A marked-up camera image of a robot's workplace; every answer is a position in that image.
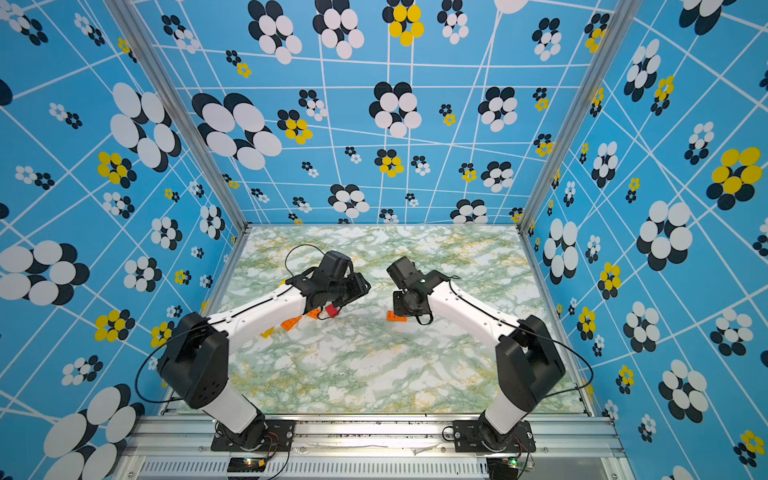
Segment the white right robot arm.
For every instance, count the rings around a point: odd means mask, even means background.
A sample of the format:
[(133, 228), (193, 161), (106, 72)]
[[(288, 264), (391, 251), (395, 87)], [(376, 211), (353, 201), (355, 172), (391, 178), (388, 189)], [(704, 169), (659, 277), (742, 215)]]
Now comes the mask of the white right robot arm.
[(423, 273), (402, 257), (387, 268), (396, 285), (394, 313), (401, 317), (447, 320), (493, 353), (499, 392), (480, 414), (477, 427), (484, 448), (500, 452), (512, 431), (552, 392), (566, 373), (546, 324), (530, 315), (515, 319), (463, 291), (454, 279)]

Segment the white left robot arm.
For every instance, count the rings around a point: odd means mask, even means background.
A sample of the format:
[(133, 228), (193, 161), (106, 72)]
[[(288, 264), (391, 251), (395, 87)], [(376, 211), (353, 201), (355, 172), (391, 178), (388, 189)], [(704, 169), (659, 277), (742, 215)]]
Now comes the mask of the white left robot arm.
[(370, 289), (348, 256), (328, 251), (317, 266), (261, 298), (207, 317), (183, 317), (164, 344), (158, 374), (187, 406), (215, 421), (225, 443), (255, 451), (272, 436), (263, 412), (229, 380), (230, 355), (270, 328), (316, 309), (334, 317)]

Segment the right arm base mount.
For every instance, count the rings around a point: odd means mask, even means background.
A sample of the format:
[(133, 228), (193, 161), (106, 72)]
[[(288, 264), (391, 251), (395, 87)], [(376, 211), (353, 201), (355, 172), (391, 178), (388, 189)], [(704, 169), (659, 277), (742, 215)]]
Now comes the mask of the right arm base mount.
[(485, 420), (456, 420), (452, 423), (452, 440), (460, 453), (534, 453), (537, 449), (530, 423), (518, 422), (509, 432), (497, 432)]

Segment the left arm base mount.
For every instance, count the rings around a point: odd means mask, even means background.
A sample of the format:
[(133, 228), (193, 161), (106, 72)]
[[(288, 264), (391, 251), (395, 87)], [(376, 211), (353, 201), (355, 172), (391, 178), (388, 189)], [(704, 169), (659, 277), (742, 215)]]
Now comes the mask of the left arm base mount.
[(234, 433), (220, 422), (214, 426), (210, 449), (214, 452), (287, 452), (295, 436), (293, 420), (256, 420), (243, 432)]

